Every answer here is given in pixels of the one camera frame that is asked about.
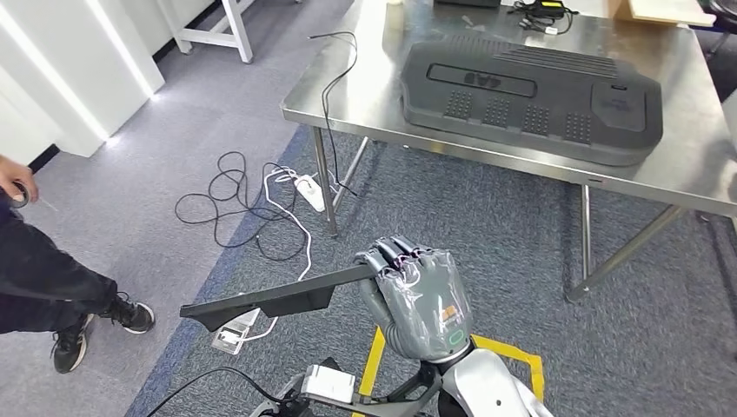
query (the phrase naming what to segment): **power adapter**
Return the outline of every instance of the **power adapter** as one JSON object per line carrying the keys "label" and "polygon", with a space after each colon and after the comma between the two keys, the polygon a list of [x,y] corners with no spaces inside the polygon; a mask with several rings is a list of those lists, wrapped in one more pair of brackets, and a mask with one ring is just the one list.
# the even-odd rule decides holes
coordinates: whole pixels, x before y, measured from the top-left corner
{"label": "power adapter", "polygon": [[562,19],[566,16],[566,6],[558,0],[534,0],[528,6],[527,13],[532,17]]}

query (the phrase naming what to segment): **black shoe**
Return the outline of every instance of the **black shoe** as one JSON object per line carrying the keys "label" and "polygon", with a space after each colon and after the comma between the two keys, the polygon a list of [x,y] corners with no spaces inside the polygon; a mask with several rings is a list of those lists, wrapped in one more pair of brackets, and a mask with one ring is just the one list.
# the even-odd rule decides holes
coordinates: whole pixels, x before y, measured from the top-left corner
{"label": "black shoe", "polygon": [[141,334],[151,330],[156,322],[153,310],[142,302],[128,301],[128,295],[125,293],[119,294],[125,295],[125,299],[116,295],[110,309],[100,314],[100,317],[117,321],[131,333]]}
{"label": "black shoe", "polygon": [[87,352],[85,331],[92,317],[92,314],[84,314],[77,323],[54,333],[56,343],[51,349],[51,356],[54,358],[54,368],[59,374],[68,374],[82,363],[82,358]]}

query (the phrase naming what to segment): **metal table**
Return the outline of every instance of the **metal table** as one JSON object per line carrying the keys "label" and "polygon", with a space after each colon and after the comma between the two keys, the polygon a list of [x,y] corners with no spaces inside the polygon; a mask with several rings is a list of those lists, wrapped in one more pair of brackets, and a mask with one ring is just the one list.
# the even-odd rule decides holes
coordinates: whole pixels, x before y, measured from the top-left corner
{"label": "metal table", "polygon": [[[366,137],[342,181],[350,183],[369,144],[368,137],[371,137],[580,184],[584,281],[566,294],[570,301],[580,299],[687,209],[737,215],[737,186],[734,185],[737,152],[691,30],[577,16],[567,34],[546,36],[523,31],[518,26],[519,21],[519,16],[509,15],[504,7],[485,10],[433,5],[429,0],[405,0],[402,5],[356,0],[338,29],[355,33],[358,61],[333,89],[329,98],[329,119],[334,130]],[[409,46],[421,40],[440,39],[469,30],[490,39],[610,56],[633,63],[640,73],[661,83],[662,141],[640,165],[608,167],[405,122],[399,74]],[[328,165],[320,129],[325,127],[321,92],[348,67],[353,49],[345,40],[329,38],[324,42],[323,50],[284,99],[282,112],[287,120],[313,127],[311,134],[315,140],[320,182],[328,184]],[[591,263],[589,187],[665,202],[670,206],[597,268]],[[326,212],[329,232],[336,235],[335,211],[345,189],[340,189],[335,198],[329,187],[322,187],[322,191],[326,202],[333,201],[333,204],[326,204]]]}

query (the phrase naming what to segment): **table leg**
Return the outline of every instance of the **table leg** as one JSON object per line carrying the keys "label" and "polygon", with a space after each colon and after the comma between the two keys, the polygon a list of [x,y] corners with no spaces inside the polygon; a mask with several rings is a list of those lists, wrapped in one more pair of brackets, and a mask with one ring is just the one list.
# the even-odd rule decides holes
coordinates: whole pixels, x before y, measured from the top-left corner
{"label": "table leg", "polygon": [[566,300],[573,302],[581,299],[591,288],[601,284],[609,273],[626,261],[637,249],[649,241],[656,233],[664,229],[668,224],[676,220],[685,212],[686,209],[683,207],[668,206],[668,208],[663,210],[663,212],[645,226],[640,233],[630,239],[626,245],[621,247],[620,250],[607,259],[607,261],[598,267],[591,275],[585,276],[581,284],[566,294]]}
{"label": "table leg", "polygon": [[241,54],[241,61],[250,63],[253,61],[253,50],[251,50],[249,37],[246,35],[246,28],[243,26],[243,17],[238,12],[238,3],[236,0],[222,0],[222,6],[228,16],[230,30],[233,31],[233,38],[236,40],[238,53]]}
{"label": "table leg", "polygon": [[322,143],[322,132],[320,128],[310,128],[312,139],[315,141],[315,155],[317,156],[317,174],[320,177],[322,188],[322,200],[325,202],[325,211],[328,213],[328,232],[331,236],[338,235],[338,223],[335,220],[335,209],[333,198],[330,193],[330,177],[328,176],[328,161],[325,158],[325,147]]}
{"label": "table leg", "polygon": [[[363,142],[361,142],[361,146],[358,148],[358,152],[355,153],[353,161],[350,163],[348,171],[346,171],[346,176],[343,177],[343,179],[341,180],[341,183],[346,187],[350,187],[350,183],[353,181],[353,174],[355,174],[355,169],[358,168],[358,164],[361,163],[361,158],[363,158],[363,154],[366,152],[366,146],[368,144],[369,137],[364,136]],[[338,189],[338,194],[336,194],[335,199],[333,199],[333,208],[335,212],[338,211],[338,208],[341,205],[341,201],[345,196],[346,190],[347,189],[345,187],[340,187],[340,189]]]}
{"label": "table leg", "polygon": [[167,26],[169,26],[169,31],[171,31],[172,37],[174,37],[176,46],[183,54],[191,54],[192,43],[183,40],[179,34],[183,27],[176,20],[176,10],[174,10],[171,0],[157,0],[156,2],[159,5],[159,10],[163,14],[163,19],[166,21]]}
{"label": "table leg", "polygon": [[591,269],[591,208],[588,199],[588,185],[581,185],[581,255],[583,267],[581,276],[588,278]]}

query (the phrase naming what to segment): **robot finger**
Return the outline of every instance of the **robot finger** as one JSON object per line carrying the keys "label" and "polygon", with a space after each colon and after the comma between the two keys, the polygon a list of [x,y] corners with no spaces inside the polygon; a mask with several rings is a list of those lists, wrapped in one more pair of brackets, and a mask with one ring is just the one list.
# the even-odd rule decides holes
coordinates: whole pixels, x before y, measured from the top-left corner
{"label": "robot finger", "polygon": [[404,251],[405,255],[412,255],[420,247],[402,235],[391,236],[391,241]]}
{"label": "robot finger", "polygon": [[386,237],[376,239],[374,248],[379,249],[379,252],[381,252],[388,264],[396,268],[399,267],[402,257],[406,256],[399,246],[395,245]]}
{"label": "robot finger", "polygon": [[383,273],[386,269],[391,269],[377,248],[371,248],[355,254],[354,261],[369,265],[377,275]]}

